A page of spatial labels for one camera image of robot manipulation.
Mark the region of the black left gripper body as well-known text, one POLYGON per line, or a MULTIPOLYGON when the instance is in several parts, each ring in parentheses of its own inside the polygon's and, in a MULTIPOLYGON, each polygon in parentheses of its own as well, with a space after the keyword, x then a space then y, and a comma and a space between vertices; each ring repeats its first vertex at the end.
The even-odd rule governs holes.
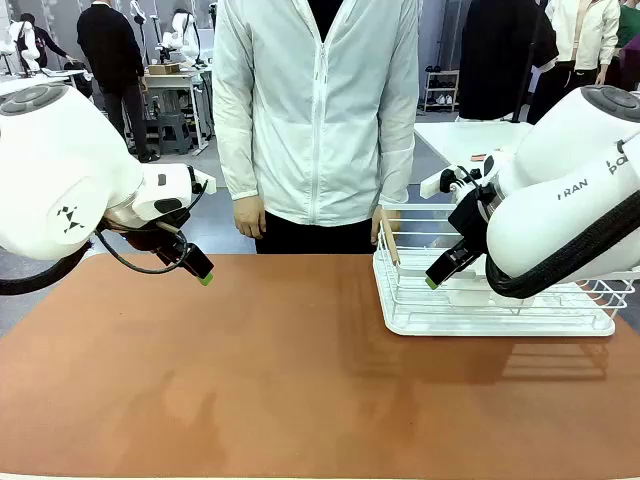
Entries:
POLYGON ((178 265, 179 268, 183 268, 181 262, 187 245, 193 244, 184 235, 161 228, 128 231, 124 239, 136 250, 153 253, 166 267, 178 265))

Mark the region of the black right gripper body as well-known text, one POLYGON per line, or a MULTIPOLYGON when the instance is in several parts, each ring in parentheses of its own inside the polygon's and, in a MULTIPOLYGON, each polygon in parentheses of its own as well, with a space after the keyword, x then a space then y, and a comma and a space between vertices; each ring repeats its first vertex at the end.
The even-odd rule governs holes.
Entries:
POLYGON ((448 219, 461 236, 461 240, 456 244, 457 248, 480 254, 488 252, 488 207, 493 200, 493 187, 476 187, 457 204, 448 219))

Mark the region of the person right hand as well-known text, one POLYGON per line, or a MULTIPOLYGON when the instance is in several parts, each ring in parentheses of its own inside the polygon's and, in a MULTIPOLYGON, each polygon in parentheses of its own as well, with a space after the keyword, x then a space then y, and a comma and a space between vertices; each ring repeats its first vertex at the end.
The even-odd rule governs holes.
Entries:
POLYGON ((233 201, 234 222, 237 230, 252 239, 261 239, 266 232, 263 200, 250 196, 233 201))

